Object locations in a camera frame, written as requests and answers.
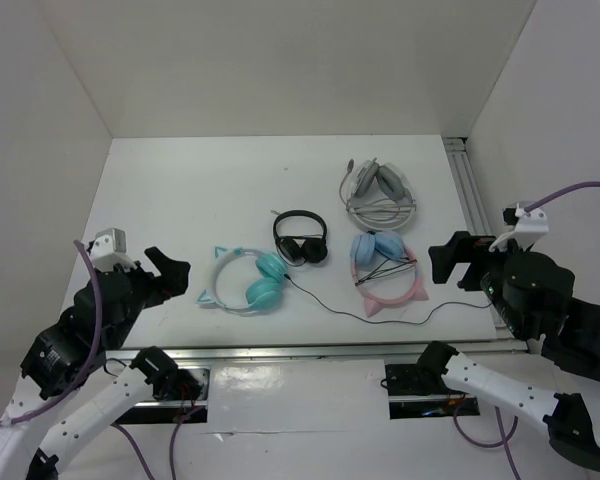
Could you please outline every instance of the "cat ear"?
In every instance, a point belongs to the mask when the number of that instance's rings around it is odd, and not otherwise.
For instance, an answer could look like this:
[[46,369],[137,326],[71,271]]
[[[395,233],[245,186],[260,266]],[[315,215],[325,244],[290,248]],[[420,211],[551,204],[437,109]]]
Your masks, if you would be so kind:
[[216,302],[213,301],[213,299],[209,296],[209,294],[207,293],[207,290],[205,289],[202,291],[202,293],[198,297],[198,300],[196,300],[196,303],[198,305],[211,305]]
[[224,248],[224,247],[215,247],[215,256],[216,258],[218,258],[220,255],[222,255],[224,252],[226,252],[228,250],[228,248]]
[[424,289],[422,284],[418,286],[416,293],[413,294],[413,297],[411,297],[410,300],[429,300],[429,294]]
[[367,314],[367,318],[373,317],[376,313],[382,310],[384,306],[375,300],[364,297],[364,312]]

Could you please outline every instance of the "pink and blue headphones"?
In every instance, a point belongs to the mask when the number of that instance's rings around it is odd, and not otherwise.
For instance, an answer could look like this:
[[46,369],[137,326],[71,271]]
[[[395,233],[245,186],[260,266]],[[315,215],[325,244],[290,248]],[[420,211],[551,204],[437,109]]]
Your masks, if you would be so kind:
[[[398,298],[382,298],[370,293],[365,287],[364,282],[360,281],[358,268],[369,267],[376,252],[389,260],[399,261],[408,258],[412,262],[415,271],[415,280],[411,288]],[[410,300],[428,300],[429,295],[422,287],[421,275],[418,271],[418,262],[415,254],[407,248],[402,237],[391,230],[378,233],[365,233],[356,235],[351,246],[351,277],[358,289],[358,292],[364,298],[364,310],[367,317],[372,317],[385,307],[403,306]]]
[[[277,307],[282,300],[282,283],[287,273],[287,265],[277,253],[259,250],[257,248],[234,248],[228,250],[215,248],[216,262],[206,275],[206,288],[198,297],[196,303],[203,306],[218,306],[232,313],[248,313],[260,310],[270,310]],[[244,255],[256,257],[256,268],[263,278],[257,280],[245,292],[246,303],[243,305],[227,305],[218,298],[216,283],[222,269],[232,260]]]

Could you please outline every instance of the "black headband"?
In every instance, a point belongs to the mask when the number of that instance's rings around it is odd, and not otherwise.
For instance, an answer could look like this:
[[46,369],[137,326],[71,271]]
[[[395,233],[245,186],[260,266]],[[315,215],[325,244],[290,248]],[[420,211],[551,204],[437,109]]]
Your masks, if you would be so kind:
[[[278,215],[276,217],[275,222],[273,222],[273,238],[275,239],[276,243],[280,240],[280,235],[278,235],[278,224],[285,218],[289,218],[289,217],[307,217],[307,218],[311,218],[311,219],[315,220],[322,227],[322,241],[323,242],[327,241],[327,224],[324,223],[324,220],[322,220],[322,217],[320,217],[319,215],[316,215],[313,212],[309,212],[307,210],[289,210],[288,212],[284,212],[284,213],[281,213],[280,215]],[[306,237],[302,237],[302,236],[298,236],[298,237],[294,237],[294,236],[290,236],[290,235],[284,235],[284,236],[288,237],[288,238],[297,238],[297,239],[306,238]]]

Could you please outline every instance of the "ear cup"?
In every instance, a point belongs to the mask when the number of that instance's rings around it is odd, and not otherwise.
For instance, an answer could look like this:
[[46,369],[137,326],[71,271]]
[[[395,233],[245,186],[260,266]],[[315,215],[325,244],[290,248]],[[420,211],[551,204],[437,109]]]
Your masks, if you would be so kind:
[[300,245],[293,238],[289,237],[281,237],[278,242],[278,249],[280,253],[289,260],[290,262],[297,262],[302,260],[302,250],[300,249]]
[[402,237],[391,230],[378,232],[376,237],[376,250],[391,260],[399,260],[404,256],[404,243]]
[[309,263],[320,263],[327,258],[327,243],[321,238],[307,238],[300,250],[304,259]]
[[375,252],[376,236],[370,233],[364,235],[356,235],[351,246],[351,258],[355,260],[356,265],[360,267],[367,267],[373,260],[373,253]]
[[256,267],[263,277],[271,277],[278,283],[282,283],[287,273],[287,264],[277,253],[263,255],[256,260]]
[[253,309],[268,310],[280,303],[282,285],[271,277],[261,278],[247,289],[245,296]]
[[371,187],[371,183],[373,182],[373,179],[375,178],[376,173],[378,172],[378,168],[380,167],[375,162],[375,160],[371,162],[371,165],[369,165],[369,167],[366,169],[366,171],[363,174],[364,176],[358,184],[358,188],[356,189],[356,192],[354,194],[356,197],[364,197],[367,194],[367,192],[369,191],[369,187]]
[[389,167],[382,166],[376,174],[378,185],[384,194],[394,202],[399,202],[404,198],[405,190],[400,177]]

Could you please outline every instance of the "headphones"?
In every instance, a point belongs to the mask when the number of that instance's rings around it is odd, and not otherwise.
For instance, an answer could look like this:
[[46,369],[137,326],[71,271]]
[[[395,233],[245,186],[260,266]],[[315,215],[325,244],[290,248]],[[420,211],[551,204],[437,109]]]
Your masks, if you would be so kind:
[[[259,310],[270,310],[277,307],[282,300],[282,282],[287,274],[287,265],[277,253],[257,248],[235,248],[228,250],[222,247],[215,249],[216,262],[206,275],[207,287],[200,294],[196,303],[203,306],[218,306],[231,313],[246,313]],[[222,269],[231,261],[244,255],[256,257],[256,268],[262,274],[247,288],[246,304],[229,306],[218,298],[216,283]]]
[[[278,224],[289,217],[307,217],[315,220],[322,227],[322,237],[312,238],[290,235],[281,237],[278,235]],[[290,210],[278,215],[273,222],[273,239],[278,251],[292,263],[299,262],[300,260],[309,263],[320,263],[327,258],[327,254],[329,253],[327,250],[327,224],[324,223],[324,220],[319,215],[307,210]],[[296,240],[304,240],[304,243],[300,246]]]
[[[393,261],[406,259],[407,263],[405,263],[405,265],[413,265],[415,279],[411,288],[404,295],[398,298],[382,298],[373,295],[364,287],[364,282],[366,279],[370,278],[370,275],[360,278],[361,276],[358,273],[358,267],[369,267],[372,264],[375,252],[378,252],[382,256]],[[356,235],[356,238],[353,240],[353,245],[351,245],[350,257],[351,277],[358,289],[358,293],[364,298],[364,310],[367,317],[372,317],[385,307],[402,306],[409,300],[429,299],[429,295],[422,287],[416,256],[409,248],[407,248],[402,237],[398,233],[388,230],[375,234],[365,233],[364,235]]]
[[[367,160],[353,174],[345,199],[342,187],[353,171],[354,161],[350,160],[347,172],[340,183],[340,199],[347,213],[363,230],[397,230],[413,218],[417,204],[410,191],[406,176],[395,165],[378,165],[377,159]],[[376,181],[386,198],[365,199]]]

